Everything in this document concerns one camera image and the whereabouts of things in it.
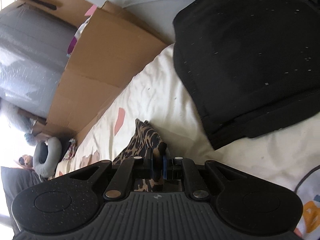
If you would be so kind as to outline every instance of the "pillow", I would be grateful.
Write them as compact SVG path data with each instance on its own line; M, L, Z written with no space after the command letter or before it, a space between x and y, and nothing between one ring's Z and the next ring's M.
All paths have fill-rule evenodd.
M20 232L11 212L14 198L24 189L39 184L39 176L31 170L1 167L1 179L14 234Z
M44 163L42 156L48 153ZM39 176L43 178L51 177L55 174L58 162L61 160L62 145L58 138L52 137L48 140L48 147L44 142L40 142L36 146L33 155L33 168Z

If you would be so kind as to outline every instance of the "ribbed gray panel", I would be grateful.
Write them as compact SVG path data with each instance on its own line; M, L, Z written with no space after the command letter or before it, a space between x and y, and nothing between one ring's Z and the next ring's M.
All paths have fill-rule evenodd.
M294 233L248 236L227 227L208 203L188 199L184 192L132 192L105 204L98 217L76 232L61 236L21 233L16 240L298 240Z

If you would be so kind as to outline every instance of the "leopard print cloth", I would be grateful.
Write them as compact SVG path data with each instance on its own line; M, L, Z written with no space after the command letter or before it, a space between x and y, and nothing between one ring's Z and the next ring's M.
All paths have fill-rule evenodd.
M153 178L136 179L133 186L134 191L156 192L162 190L164 180L161 172L163 156L167 148L167 144L148 121L142 122L136 119L134 136L131 138L129 145L113 160L112 164L121 164L124 159L134 156L144 158L148 148L151 148L153 153Z

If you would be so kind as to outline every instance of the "white bed sheet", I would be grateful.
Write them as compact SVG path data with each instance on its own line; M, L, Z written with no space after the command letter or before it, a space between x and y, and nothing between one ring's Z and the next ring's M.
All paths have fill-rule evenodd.
M56 176L79 169L83 159L95 152L99 152L100 160L113 160L133 136L136 118L150 121L168 144L172 156L188 157L197 164L217 160L291 190L320 164L320 114L292 127L255 139L240 139L214 151L195 105L175 73L172 55L173 45L133 77L90 130L76 156L58 165ZM114 135L119 108L124 109L125 117Z

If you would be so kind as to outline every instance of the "crosshair logo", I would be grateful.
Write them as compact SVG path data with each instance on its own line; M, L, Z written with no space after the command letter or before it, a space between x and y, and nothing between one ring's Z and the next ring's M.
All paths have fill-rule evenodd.
M153 197L154 197L154 198L156 198L157 200L159 200L160 198L162 198L162 196L161 196L161 195L159 195L159 194L154 195Z

